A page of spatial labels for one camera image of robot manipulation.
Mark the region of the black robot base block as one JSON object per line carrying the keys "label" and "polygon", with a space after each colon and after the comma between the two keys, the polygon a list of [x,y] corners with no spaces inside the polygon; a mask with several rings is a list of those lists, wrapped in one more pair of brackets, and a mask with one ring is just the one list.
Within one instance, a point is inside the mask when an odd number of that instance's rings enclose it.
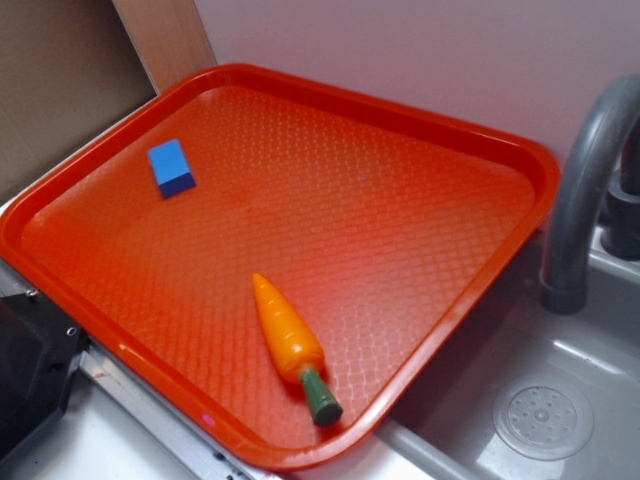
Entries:
{"label": "black robot base block", "polygon": [[35,290],[1,299],[1,463],[66,413],[82,327]]}

